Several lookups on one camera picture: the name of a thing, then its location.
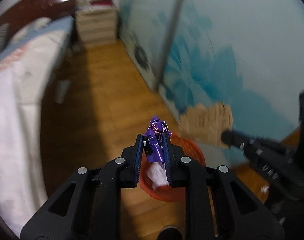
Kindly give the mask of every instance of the purple wrapper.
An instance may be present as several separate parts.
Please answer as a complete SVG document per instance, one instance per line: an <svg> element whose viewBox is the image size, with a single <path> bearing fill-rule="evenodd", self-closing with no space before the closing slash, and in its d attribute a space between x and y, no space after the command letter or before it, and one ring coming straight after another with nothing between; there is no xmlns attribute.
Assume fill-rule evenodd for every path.
<svg viewBox="0 0 304 240"><path fill-rule="evenodd" d="M147 132L143 135L144 151L149 163L164 163L162 148L162 134L171 132L165 121L161 121L156 115L153 116Z"/></svg>

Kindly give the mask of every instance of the bed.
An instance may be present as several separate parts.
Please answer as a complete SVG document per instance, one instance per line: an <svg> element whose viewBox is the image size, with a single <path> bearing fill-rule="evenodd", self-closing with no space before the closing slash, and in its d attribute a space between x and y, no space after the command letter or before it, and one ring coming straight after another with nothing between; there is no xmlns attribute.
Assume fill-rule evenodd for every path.
<svg viewBox="0 0 304 240"><path fill-rule="evenodd" d="M56 13L52 9L52 18L36 14L20 26L10 20L9 43L0 52L0 236L8 226L19 237L47 200L39 149L41 102L70 46L75 0L67 3ZM0 26L7 24L6 16L0 18Z"/></svg>

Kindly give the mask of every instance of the brown wooden headboard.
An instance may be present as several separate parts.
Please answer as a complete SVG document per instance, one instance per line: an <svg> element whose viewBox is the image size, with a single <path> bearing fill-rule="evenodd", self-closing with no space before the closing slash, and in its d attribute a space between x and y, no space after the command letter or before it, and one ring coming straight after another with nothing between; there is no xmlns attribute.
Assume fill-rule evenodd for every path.
<svg viewBox="0 0 304 240"><path fill-rule="evenodd" d="M19 29L39 17L52 20L72 15L76 0L20 0L0 16L0 26L9 23L8 39Z"/></svg>

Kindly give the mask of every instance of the wooden floor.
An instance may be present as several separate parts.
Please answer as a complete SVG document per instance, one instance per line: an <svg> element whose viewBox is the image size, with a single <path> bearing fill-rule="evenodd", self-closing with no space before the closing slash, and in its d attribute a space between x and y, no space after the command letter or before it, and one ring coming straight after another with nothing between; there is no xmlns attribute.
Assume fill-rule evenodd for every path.
<svg viewBox="0 0 304 240"><path fill-rule="evenodd" d="M41 155L48 195L77 168L96 168L121 155L135 143L155 114L169 129L177 123L158 94L149 91L127 56L124 45L103 46L79 53L63 64L59 79L71 80L63 104L54 103L55 84L42 104ZM267 184L247 166L238 175L262 200ZM184 231L184 203L166 203L146 194L140 186L122 189L122 239L157 238L167 225Z"/></svg>

